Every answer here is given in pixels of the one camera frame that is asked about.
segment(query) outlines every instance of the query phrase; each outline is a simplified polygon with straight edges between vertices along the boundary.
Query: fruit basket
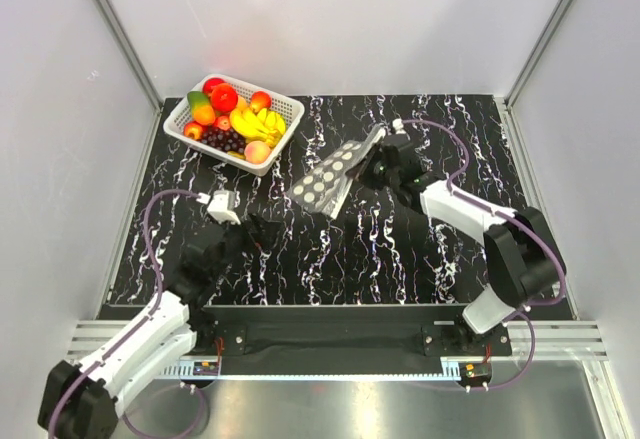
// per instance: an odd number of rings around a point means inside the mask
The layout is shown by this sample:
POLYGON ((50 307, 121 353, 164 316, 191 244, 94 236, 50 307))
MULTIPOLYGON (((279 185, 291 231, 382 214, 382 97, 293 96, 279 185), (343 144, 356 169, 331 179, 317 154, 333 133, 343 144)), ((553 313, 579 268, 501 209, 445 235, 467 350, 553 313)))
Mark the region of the fruit basket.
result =
MULTIPOLYGON (((215 147, 211 147, 206 143, 195 140, 191 137, 185 136, 184 130, 185 126, 190 124, 193 121, 193 116, 191 113, 191 107, 187 97, 183 98, 175 109, 171 112, 169 117, 165 120, 163 129, 166 134, 169 136, 175 137, 179 141, 184 142, 189 147, 196 149, 203 154, 207 154, 208 156, 215 157, 224 162, 228 162, 229 164, 233 164, 239 169, 250 172, 257 176, 264 176, 271 165, 278 158, 282 149, 285 145, 291 140, 293 137, 293 133, 298 127, 300 123, 300 118, 304 114, 304 105, 300 101, 296 101, 295 99, 291 99, 289 97, 283 96, 282 94, 278 94, 276 92, 272 92, 266 89, 259 88, 258 86, 254 86, 253 84, 249 84, 248 82, 240 81, 237 79, 233 79, 231 77, 223 76, 221 74, 212 74, 210 76, 205 77, 201 82, 199 82, 192 91, 202 91, 203 86, 210 79, 220 79, 225 83, 231 85, 233 89, 237 92, 238 96, 244 98, 246 101, 249 101, 254 93, 258 91, 264 91, 271 97, 271 104, 269 109, 276 113, 279 113, 284 119, 286 123, 286 131, 278 140, 273 150, 271 150, 270 154, 266 158, 266 160, 260 164, 252 164, 248 162, 246 159, 241 159, 240 157, 236 157, 236 155, 231 155, 224 150, 216 149, 215 147)), ((212 136, 211 130, 209 129, 205 134, 207 138, 214 137, 212 136)), ((229 140, 233 141, 234 138, 238 137, 238 134, 235 134, 233 129, 231 132, 221 133, 220 137, 222 139, 222 135, 225 135, 225 138, 228 137, 229 140)))

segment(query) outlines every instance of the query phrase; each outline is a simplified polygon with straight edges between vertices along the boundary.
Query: bunch of grapes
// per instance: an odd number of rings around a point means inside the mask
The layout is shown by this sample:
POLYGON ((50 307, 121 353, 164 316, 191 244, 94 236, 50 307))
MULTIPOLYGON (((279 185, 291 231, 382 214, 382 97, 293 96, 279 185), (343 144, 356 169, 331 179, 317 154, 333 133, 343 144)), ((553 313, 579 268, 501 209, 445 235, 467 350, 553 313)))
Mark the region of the bunch of grapes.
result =
POLYGON ((246 140, 233 128, 223 131, 217 127, 209 127, 202 135, 200 142, 222 152, 244 154, 246 140))

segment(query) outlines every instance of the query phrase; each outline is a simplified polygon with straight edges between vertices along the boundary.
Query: reflective metal surface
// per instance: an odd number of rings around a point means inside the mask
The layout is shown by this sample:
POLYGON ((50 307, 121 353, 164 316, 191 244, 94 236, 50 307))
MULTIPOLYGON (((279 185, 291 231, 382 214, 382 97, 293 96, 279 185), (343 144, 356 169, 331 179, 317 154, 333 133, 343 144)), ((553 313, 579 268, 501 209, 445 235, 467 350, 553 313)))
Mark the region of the reflective metal surface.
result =
MULTIPOLYGON (((516 372, 498 364, 494 382, 516 372)), ((198 401, 156 381, 131 415, 147 434, 171 437, 193 420, 198 401)), ((582 368, 536 362, 521 382, 467 395, 408 383, 235 382, 206 389, 208 417, 197 438, 602 438, 582 368)), ((135 437, 124 424, 113 436, 135 437)))

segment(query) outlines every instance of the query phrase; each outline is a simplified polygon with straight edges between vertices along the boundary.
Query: black marble table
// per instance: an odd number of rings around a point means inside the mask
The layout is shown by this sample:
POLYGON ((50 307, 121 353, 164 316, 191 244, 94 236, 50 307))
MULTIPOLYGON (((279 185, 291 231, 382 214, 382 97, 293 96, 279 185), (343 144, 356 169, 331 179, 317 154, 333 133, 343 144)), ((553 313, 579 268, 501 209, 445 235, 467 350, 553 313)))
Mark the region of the black marble table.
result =
MULTIPOLYGON (((306 108, 294 139, 260 178, 167 137, 160 124, 133 221, 107 304, 140 305, 154 278, 144 251, 141 218, 153 194, 182 188, 212 193, 232 189, 237 211, 282 221, 271 253, 246 256, 218 281, 213 304, 407 304, 469 302, 486 283, 483 249, 447 224, 401 206, 391 193, 354 185, 336 220, 310 215, 285 196, 292 182, 348 139, 362 140, 374 124, 428 118, 467 144, 472 163, 459 185, 478 196, 522 208, 525 198, 493 98, 462 96, 300 97, 306 108)), ((177 100, 167 100, 163 119, 177 100)), ((432 171, 461 165, 460 151, 438 130, 408 126, 432 171)), ((152 215, 163 271, 176 266, 185 241, 205 224, 205 206, 165 200, 152 215)))

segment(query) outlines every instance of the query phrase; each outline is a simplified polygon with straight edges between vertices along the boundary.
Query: white plastic basket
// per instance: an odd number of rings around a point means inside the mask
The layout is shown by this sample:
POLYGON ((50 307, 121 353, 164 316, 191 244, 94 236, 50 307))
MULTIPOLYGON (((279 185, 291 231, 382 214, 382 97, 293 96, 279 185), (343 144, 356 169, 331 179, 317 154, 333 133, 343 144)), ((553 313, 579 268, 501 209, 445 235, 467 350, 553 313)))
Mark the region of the white plastic basket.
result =
POLYGON ((171 137, 175 137, 179 141, 184 142, 189 147, 202 152, 203 154, 207 154, 208 156, 215 157, 223 162, 233 164, 237 168, 255 174, 256 176, 264 176, 273 162, 278 158, 284 146, 293 137, 293 133, 300 123, 300 118, 304 114, 304 106, 300 101, 296 101, 295 99, 291 99, 290 97, 283 96, 282 94, 278 94, 277 92, 269 91, 258 86, 254 86, 253 84, 249 84, 248 82, 239 81, 231 77, 223 76, 221 74, 212 74, 205 77, 202 81, 196 84, 196 86, 192 90, 201 91, 204 83, 213 77, 219 77, 224 82, 231 84, 238 95, 244 97, 247 102, 251 100, 251 96, 256 91, 264 91, 269 94, 269 96, 271 96, 270 109, 282 114, 282 117, 287 123, 287 131, 284 133, 284 136, 282 137, 282 139, 280 139, 280 142, 278 142, 278 145, 275 147, 275 149, 271 152, 271 154, 269 154, 267 160, 262 164, 251 164, 250 162, 247 162, 243 159, 233 157, 230 154, 225 154, 224 152, 214 149, 213 147, 206 146, 198 141, 194 141, 193 139, 185 137, 182 134, 182 130, 184 129, 184 126, 187 125, 187 123, 193 120, 193 118, 191 117, 191 110, 189 109, 189 102, 187 101, 186 97, 184 97, 178 103, 169 117, 167 117, 166 121, 164 121, 164 132, 171 137))

